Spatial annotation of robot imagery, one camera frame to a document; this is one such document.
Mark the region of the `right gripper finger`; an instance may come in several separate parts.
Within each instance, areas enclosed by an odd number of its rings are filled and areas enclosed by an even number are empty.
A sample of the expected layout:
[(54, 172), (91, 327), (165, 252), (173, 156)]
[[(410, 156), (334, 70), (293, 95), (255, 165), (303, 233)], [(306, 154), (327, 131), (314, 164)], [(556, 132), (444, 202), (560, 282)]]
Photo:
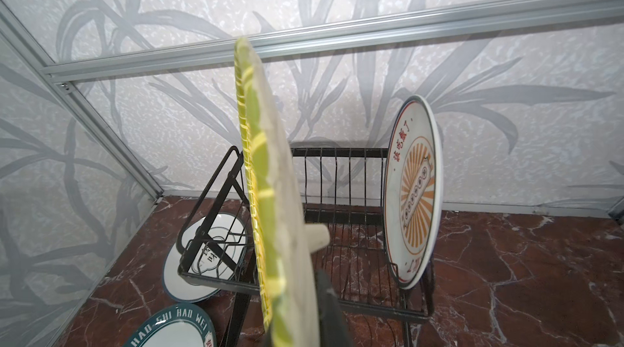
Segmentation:
[(353, 339), (328, 274), (322, 270), (316, 271), (315, 283), (321, 346), (352, 346)]

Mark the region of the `yellow green woven plate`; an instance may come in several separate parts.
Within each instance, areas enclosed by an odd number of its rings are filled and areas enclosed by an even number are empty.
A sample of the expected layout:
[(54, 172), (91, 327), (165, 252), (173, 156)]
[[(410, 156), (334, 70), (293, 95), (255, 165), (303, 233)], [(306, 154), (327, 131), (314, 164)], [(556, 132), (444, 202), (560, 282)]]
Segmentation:
[(273, 346), (319, 346), (315, 276), (283, 121), (247, 38), (237, 39), (234, 64), (264, 327)]

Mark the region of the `small white orange sunburst plate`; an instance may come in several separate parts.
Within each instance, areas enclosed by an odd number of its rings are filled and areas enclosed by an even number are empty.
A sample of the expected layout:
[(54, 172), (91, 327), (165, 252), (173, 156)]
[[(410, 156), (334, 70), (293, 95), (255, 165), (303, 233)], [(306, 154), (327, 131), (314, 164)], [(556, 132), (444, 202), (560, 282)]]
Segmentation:
[(401, 289), (423, 278), (440, 228), (443, 198), (440, 133), (427, 101), (401, 106), (390, 133), (383, 183), (385, 246)]

